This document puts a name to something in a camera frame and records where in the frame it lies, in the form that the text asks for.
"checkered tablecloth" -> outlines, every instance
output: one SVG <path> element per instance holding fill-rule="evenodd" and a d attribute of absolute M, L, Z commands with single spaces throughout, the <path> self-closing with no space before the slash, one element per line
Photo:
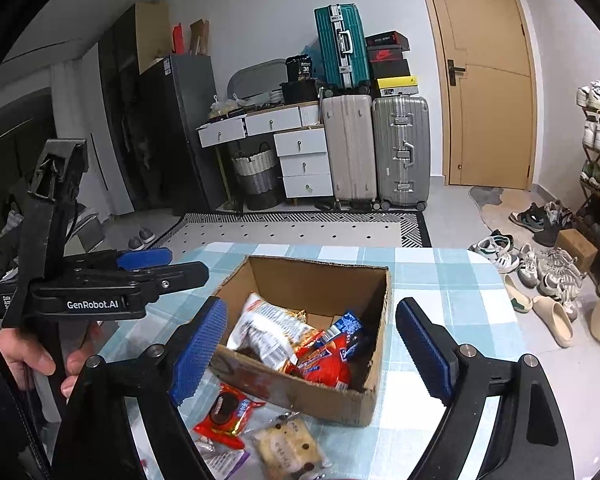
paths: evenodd
<path fill-rule="evenodd" d="M 305 417 L 312 435 L 333 462 L 327 478 L 404 480 L 424 451 L 444 412 L 429 397 L 413 361 L 395 329 L 395 305 L 413 296 L 434 323 L 444 325 L 458 343 L 471 343 L 487 357 L 515 360 L 525 351 L 501 277 L 478 254 L 431 248 L 366 248 L 289 246 L 215 242 L 188 251 L 180 262 L 202 261 L 209 280 L 202 288 L 162 296 L 147 306 L 138 321 L 122 321 L 100 354 L 107 360 L 138 356 L 154 342 L 164 343 L 176 327 L 189 322 L 206 298 L 240 265 L 244 255 L 288 256 L 343 264 L 389 267 L 392 306 L 385 333 L 381 384 L 371 426 L 350 428 Z M 185 400 L 180 413 L 188 428 L 202 420 L 215 399 L 218 380 L 207 372 L 196 394 Z M 487 399 L 462 479 L 477 477 L 486 451 L 498 399 Z M 249 428 L 257 428 L 284 410 L 267 405 L 254 412 Z M 134 436 L 148 462 L 148 477 L 161 478 L 152 459 L 137 410 L 130 405 Z M 260 464 L 250 458 L 235 477 L 258 478 Z"/>

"door frame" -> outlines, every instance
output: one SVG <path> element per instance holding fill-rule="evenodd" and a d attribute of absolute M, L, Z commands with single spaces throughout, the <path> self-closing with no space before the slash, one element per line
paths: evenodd
<path fill-rule="evenodd" d="M 445 32 L 450 31 L 449 20 L 440 20 L 434 0 L 425 0 L 427 11 L 429 12 L 429 20 L 431 22 L 431 30 L 433 31 L 433 41 L 436 46 L 436 61 L 438 63 L 438 78 L 440 80 L 440 102 L 442 105 L 442 173 L 445 176 L 445 185 L 449 184 L 449 175 L 451 174 L 451 104 L 449 101 L 449 81 L 448 71 L 446 66 L 445 51 L 442 43 L 442 27 L 445 27 Z M 516 0 L 518 13 L 522 19 L 522 27 L 525 33 L 526 52 L 529 58 L 529 68 L 531 76 L 531 98 L 532 98 L 532 134 L 531 134 L 531 152 L 529 154 L 529 176 L 526 180 L 526 189 L 531 190 L 533 183 L 535 165 L 536 165 L 536 142 L 538 141 L 538 90 L 536 88 L 536 66 L 534 64 L 534 56 L 531 48 L 531 36 L 526 23 L 526 16 L 522 8 L 520 0 Z"/>

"silver bolt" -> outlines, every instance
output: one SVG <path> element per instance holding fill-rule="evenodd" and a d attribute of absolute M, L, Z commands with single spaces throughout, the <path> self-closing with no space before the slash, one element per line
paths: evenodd
<path fill-rule="evenodd" d="M 475 349 L 475 346 L 469 344 L 460 345 L 460 353 L 464 357 L 475 357 L 478 351 Z"/>
<path fill-rule="evenodd" d="M 99 366 L 102 362 L 104 362 L 104 359 L 101 356 L 92 355 L 85 361 L 85 364 L 87 365 L 87 368 L 95 368 Z"/>
<path fill-rule="evenodd" d="M 151 346 L 149 346 L 149 348 L 146 349 L 146 354 L 149 357 L 160 357 L 163 353 L 164 353 L 164 345 L 161 345 L 160 343 L 151 345 Z"/>
<path fill-rule="evenodd" d="M 538 366 L 538 358 L 535 355 L 527 354 L 524 359 L 527 366 L 531 366 L 532 368 Z"/>

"patterned rug border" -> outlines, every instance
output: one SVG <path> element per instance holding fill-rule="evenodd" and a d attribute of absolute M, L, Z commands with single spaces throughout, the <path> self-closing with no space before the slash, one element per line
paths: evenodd
<path fill-rule="evenodd" d="M 421 211 L 389 211 L 374 213 L 348 213 L 323 211 L 288 211 L 267 213 L 187 213 L 180 222 L 160 237 L 155 247 L 167 243 L 173 235 L 189 223 L 199 222 L 399 222 L 402 247 L 431 247 L 431 239 Z"/>

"refrigerator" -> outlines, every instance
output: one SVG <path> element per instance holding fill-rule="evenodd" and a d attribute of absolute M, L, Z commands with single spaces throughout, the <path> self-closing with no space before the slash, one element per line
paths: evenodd
<path fill-rule="evenodd" d="M 160 195 L 176 216 L 213 212 L 227 199 L 216 150 L 196 131 L 215 94 L 209 56 L 171 54 L 139 77 L 146 161 L 158 166 Z"/>

